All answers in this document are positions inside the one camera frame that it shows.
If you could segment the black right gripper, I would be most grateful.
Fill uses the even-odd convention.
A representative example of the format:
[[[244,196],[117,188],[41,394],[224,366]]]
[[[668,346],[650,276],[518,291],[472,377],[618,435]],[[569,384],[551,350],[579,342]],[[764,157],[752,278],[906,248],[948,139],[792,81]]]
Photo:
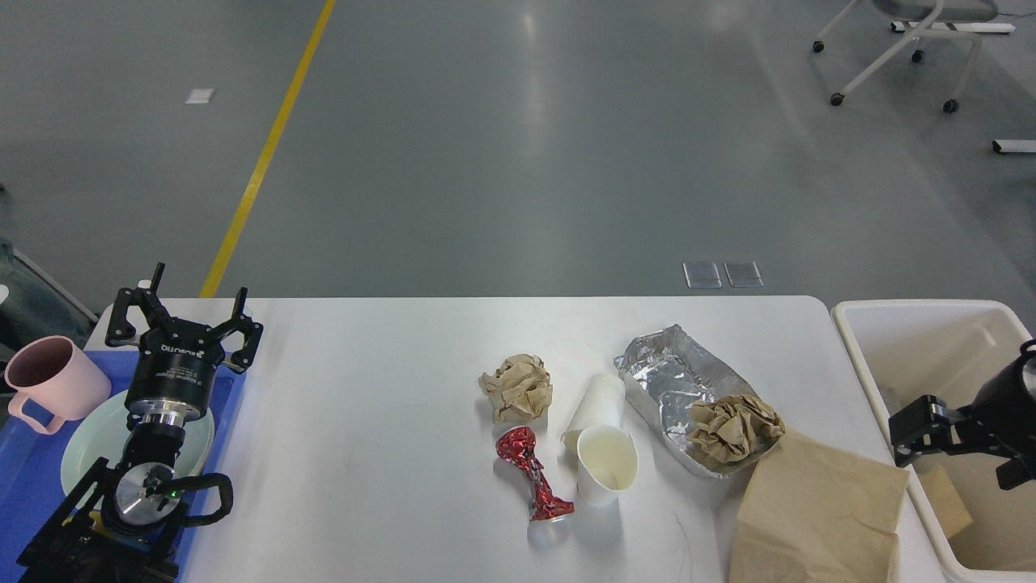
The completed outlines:
[[[893,461],[904,468],[921,455],[959,455],[987,447],[1010,459],[996,468],[1000,490],[1035,479],[1035,341],[1021,343],[1020,355],[974,396],[954,409],[933,395],[922,395],[889,417]]]

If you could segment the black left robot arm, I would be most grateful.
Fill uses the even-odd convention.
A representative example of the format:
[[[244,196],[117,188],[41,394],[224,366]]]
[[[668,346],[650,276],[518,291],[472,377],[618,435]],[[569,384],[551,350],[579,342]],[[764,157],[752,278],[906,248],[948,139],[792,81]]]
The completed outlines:
[[[98,457],[29,540],[16,562],[23,582],[174,582],[175,540],[233,509],[225,474],[178,471],[189,431],[210,417],[217,373],[253,365],[263,327],[244,311],[248,289],[218,325],[174,317],[151,279],[119,289],[108,347],[139,351],[125,392],[130,435],[117,462]]]

